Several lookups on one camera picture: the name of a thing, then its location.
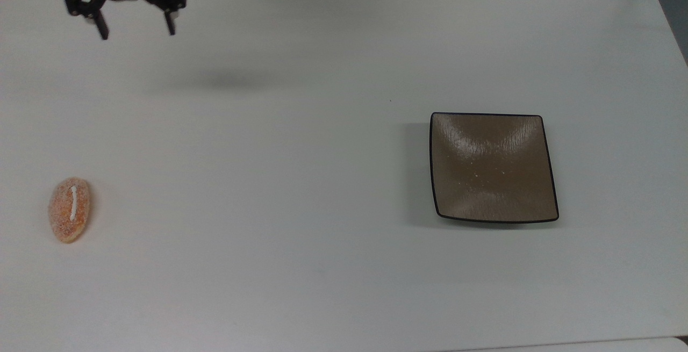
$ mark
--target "orange pastry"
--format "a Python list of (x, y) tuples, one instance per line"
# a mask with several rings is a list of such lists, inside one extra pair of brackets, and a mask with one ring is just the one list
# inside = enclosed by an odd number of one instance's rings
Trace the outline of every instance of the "orange pastry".
[(50, 227), (57, 239), (63, 243), (74, 242), (86, 227), (90, 203), (88, 183), (83, 179), (71, 177), (57, 185), (47, 208)]

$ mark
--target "white table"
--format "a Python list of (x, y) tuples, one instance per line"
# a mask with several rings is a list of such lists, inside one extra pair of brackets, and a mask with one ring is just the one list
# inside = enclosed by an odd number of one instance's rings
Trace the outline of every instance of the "white table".
[[(688, 69), (657, 0), (0, 0), (6, 350), (688, 333)], [(433, 111), (540, 114), (560, 219), (435, 215)], [(52, 188), (91, 183), (74, 244)]]
[(535, 347), (514, 347), (480, 349), (480, 352), (686, 352), (688, 347), (673, 337), (616, 340), (603, 342), (578, 342), (575, 344), (538, 345)]

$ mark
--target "brown plate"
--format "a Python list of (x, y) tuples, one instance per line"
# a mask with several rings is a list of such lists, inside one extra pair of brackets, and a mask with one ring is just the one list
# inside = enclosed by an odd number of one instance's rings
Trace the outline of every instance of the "brown plate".
[(558, 219), (540, 116), (433, 113), (430, 173), (441, 217), (501, 223)]

